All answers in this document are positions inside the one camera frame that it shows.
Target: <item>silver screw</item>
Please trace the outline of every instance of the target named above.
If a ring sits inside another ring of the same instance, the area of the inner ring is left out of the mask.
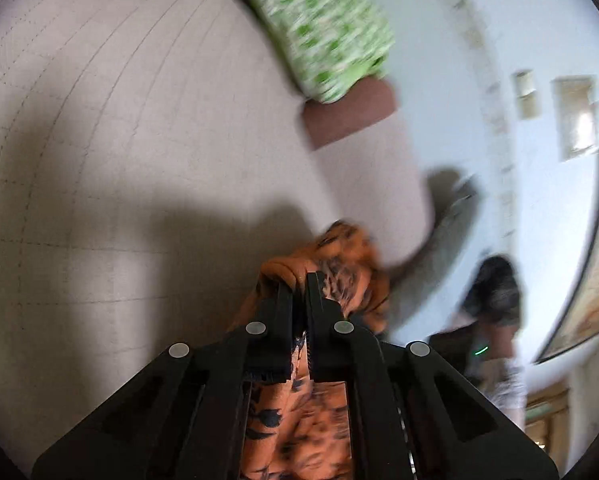
[[[179,359],[180,357],[186,357],[189,351],[190,348],[188,348],[186,343],[175,343],[168,349],[170,357],[174,357],[176,359]]]
[[[333,328],[337,333],[349,334],[353,330],[355,330],[355,325],[353,325],[353,323],[351,323],[350,321],[338,321],[337,323],[335,323]]]
[[[246,332],[250,335],[260,335],[266,332],[266,325],[259,321],[251,321],[246,325]]]
[[[431,348],[426,343],[416,341],[411,345],[411,352],[417,357],[425,357],[431,353]]]

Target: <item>green and white patterned fabric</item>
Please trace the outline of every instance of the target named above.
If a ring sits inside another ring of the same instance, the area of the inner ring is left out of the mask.
[[[308,97],[332,103],[359,79],[383,75],[394,42],[369,0],[251,0]]]

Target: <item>black device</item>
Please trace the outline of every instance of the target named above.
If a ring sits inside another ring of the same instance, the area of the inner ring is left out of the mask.
[[[356,479],[557,480],[553,461],[430,346],[380,342],[308,274],[280,284],[253,323],[143,368],[37,460],[33,480],[227,480],[253,382],[290,378],[306,334],[311,379],[345,381]]]

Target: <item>patterned orange garment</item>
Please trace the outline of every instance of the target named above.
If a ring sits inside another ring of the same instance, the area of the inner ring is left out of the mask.
[[[324,295],[339,302],[348,317],[362,312],[375,333],[386,326],[388,277],[367,232],[335,222],[291,256],[263,264],[255,290],[242,305],[233,328],[247,323],[275,282],[303,290],[307,272],[322,271]],[[348,407],[343,383],[308,378],[305,338],[295,342],[293,372],[284,384],[255,384],[250,396],[242,476],[252,480],[326,480],[353,477]]]

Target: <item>orange fabric with black print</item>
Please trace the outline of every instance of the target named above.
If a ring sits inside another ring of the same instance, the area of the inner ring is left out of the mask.
[[[364,229],[336,222],[316,241],[291,256],[263,264],[255,290],[233,328],[247,323],[259,302],[274,294],[274,282],[303,290],[307,272],[325,275],[324,296],[339,302],[345,317],[362,312],[375,333],[386,326],[388,277],[378,269],[377,251]],[[305,338],[292,355],[284,384],[255,384],[250,396],[242,475],[252,480],[352,478],[348,408],[343,383],[308,378]]]

